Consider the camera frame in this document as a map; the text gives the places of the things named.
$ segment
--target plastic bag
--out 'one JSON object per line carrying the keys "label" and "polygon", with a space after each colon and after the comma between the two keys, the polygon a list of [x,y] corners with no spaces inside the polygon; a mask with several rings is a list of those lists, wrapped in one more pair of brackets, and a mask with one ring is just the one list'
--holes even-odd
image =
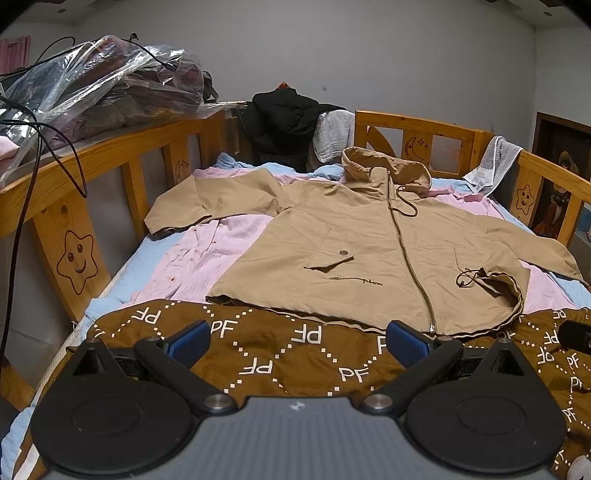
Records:
{"label": "plastic bag", "polygon": [[[167,66],[109,35],[35,66],[11,85],[6,97],[27,105],[38,121],[58,128],[72,143],[110,129],[197,112],[203,97],[199,59],[165,45],[144,48]],[[0,111],[0,119],[30,117],[7,109]],[[43,133],[52,148],[65,144],[49,129]],[[20,164],[35,159],[37,133],[26,126],[5,126],[0,135],[20,147],[17,155],[0,162],[4,187]]]}

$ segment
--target pink curtain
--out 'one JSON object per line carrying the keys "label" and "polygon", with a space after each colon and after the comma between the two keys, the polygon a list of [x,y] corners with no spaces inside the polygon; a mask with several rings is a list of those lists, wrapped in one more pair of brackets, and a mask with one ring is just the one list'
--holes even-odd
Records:
{"label": "pink curtain", "polygon": [[29,35],[16,40],[0,40],[0,73],[9,73],[17,68],[26,67],[30,47]]}

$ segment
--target brown blanket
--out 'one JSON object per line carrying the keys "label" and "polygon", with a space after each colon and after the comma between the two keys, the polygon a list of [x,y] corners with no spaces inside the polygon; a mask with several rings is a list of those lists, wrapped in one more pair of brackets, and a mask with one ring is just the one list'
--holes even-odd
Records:
{"label": "brown blanket", "polygon": [[[561,478],[591,447],[591,397],[585,397],[591,357],[560,350],[556,331],[566,318],[589,321],[587,310],[547,310],[525,315],[496,334],[520,347],[563,409],[569,431],[552,466]],[[98,336],[110,347],[129,347],[149,335],[170,336],[199,319],[209,323],[212,344],[192,371],[239,404],[247,395],[359,399],[404,370],[388,353],[383,335],[244,307],[154,300],[107,314],[88,337]],[[484,336],[467,346],[487,348],[494,340]],[[27,433],[15,472],[30,447]],[[44,471],[39,461],[29,478]]]}

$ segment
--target wooden headboard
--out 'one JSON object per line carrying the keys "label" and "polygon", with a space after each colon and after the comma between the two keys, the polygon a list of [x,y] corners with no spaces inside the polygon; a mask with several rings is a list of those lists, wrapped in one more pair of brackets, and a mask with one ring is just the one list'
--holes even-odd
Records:
{"label": "wooden headboard", "polygon": [[[461,179],[466,173],[476,168],[484,155],[484,151],[493,134],[478,129],[459,127],[457,125],[433,122],[420,118],[412,118],[392,113],[357,111],[355,113],[355,145],[365,147],[373,138],[371,129],[376,127],[395,128],[402,130],[401,158],[420,161],[430,166],[433,137],[447,137],[462,142],[459,151],[458,169],[453,172],[431,169],[433,177]],[[387,140],[378,140],[374,148],[386,154],[393,149]],[[420,156],[413,146],[421,142]],[[534,213],[540,201],[543,180],[547,179],[571,193],[569,206],[558,233],[558,241],[568,246],[576,230],[579,215],[584,203],[591,203],[591,183],[558,165],[534,155],[521,151],[517,158],[519,175],[513,191],[509,211],[528,227],[532,226]]]}
{"label": "wooden headboard", "polygon": [[[403,130],[402,158],[422,161],[427,165],[434,135],[461,141],[457,171],[432,172],[433,176],[453,179],[461,178],[480,163],[493,136],[490,132],[441,122],[359,111],[356,113],[355,145],[365,147],[370,143],[375,150],[394,155],[394,149],[377,127]],[[227,118],[226,112],[218,112],[207,119],[180,120],[147,128],[79,151],[87,181],[121,167],[138,243],[147,233],[144,218],[149,209],[139,156],[162,148],[168,187],[173,187],[191,175],[187,145],[190,135],[197,135],[199,139],[204,168],[211,166],[222,151],[236,154],[247,150],[244,137],[238,134],[236,118]],[[422,158],[415,158],[411,144],[419,140],[423,148]],[[74,157],[64,157],[62,162],[80,182]],[[563,244],[568,245],[582,203],[591,202],[591,183],[528,152],[522,152],[518,162],[520,172],[511,213],[530,225],[542,179],[559,184],[572,193],[558,236]],[[30,174],[24,176],[0,191],[0,236],[16,228],[30,177]],[[519,204],[523,191],[529,191],[534,201],[528,210],[522,209]],[[70,318],[79,321],[91,299],[101,294],[111,276],[97,244],[87,202],[55,162],[40,168],[27,219],[33,220],[40,256],[53,288]]]}
{"label": "wooden headboard", "polygon": [[[382,142],[379,139],[378,145],[374,145],[376,132],[379,133],[376,127],[402,130],[400,158],[419,161],[427,167],[430,167],[433,137],[459,140],[461,145],[457,170],[437,171],[431,169],[431,174],[434,177],[444,179],[461,179],[466,173],[476,168],[484,155],[488,142],[493,137],[492,133],[484,130],[459,127],[410,116],[394,115],[393,113],[357,111],[355,112],[355,145],[365,147],[367,143],[370,143],[375,150],[390,154],[380,148]],[[393,152],[394,149],[387,141],[386,143],[385,148],[389,148],[389,151]]]}

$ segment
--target blue gripper pad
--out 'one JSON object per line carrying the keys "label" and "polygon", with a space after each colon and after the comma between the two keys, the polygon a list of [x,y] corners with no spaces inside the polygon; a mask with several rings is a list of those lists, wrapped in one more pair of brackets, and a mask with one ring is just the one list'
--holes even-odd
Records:
{"label": "blue gripper pad", "polygon": [[191,368],[207,352],[209,345],[209,325],[198,320],[164,339],[163,350],[169,357]]}
{"label": "blue gripper pad", "polygon": [[393,320],[386,328],[386,347],[404,368],[409,368],[435,349],[435,341],[406,323]]}

